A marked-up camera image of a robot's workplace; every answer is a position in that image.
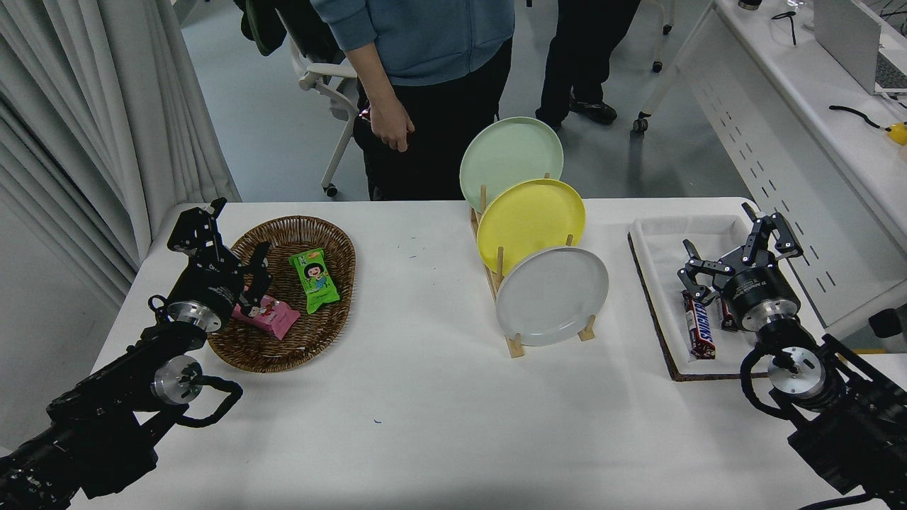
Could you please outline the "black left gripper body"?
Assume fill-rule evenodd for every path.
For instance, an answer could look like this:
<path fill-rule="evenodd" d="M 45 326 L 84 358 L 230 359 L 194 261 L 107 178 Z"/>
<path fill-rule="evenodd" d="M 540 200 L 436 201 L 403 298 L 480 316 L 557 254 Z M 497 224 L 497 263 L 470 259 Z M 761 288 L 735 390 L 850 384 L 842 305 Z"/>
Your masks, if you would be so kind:
<path fill-rule="evenodd" d="M 171 291 L 169 318 L 191 324 L 227 324 L 243 291 L 237 270 L 211 270 L 190 263 Z"/>

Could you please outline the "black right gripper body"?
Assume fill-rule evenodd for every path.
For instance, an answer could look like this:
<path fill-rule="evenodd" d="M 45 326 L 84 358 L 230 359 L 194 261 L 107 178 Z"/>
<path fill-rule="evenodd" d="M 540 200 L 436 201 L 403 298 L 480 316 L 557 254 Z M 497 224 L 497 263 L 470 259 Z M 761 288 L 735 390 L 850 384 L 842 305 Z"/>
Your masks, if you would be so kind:
<path fill-rule="evenodd" d="M 797 294 L 775 266 L 758 266 L 736 274 L 723 287 L 721 297 L 737 322 L 795 317 L 801 307 Z"/>

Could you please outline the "person's hand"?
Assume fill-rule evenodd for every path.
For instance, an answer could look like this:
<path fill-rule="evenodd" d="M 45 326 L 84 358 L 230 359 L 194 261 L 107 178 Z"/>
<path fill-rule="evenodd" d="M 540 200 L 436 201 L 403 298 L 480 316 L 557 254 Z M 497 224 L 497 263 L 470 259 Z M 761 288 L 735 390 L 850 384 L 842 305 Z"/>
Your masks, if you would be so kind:
<path fill-rule="evenodd" d="M 382 91 L 369 97 L 372 133 L 390 149 L 407 152 L 409 136 L 415 132 L 407 110 L 394 91 Z"/>

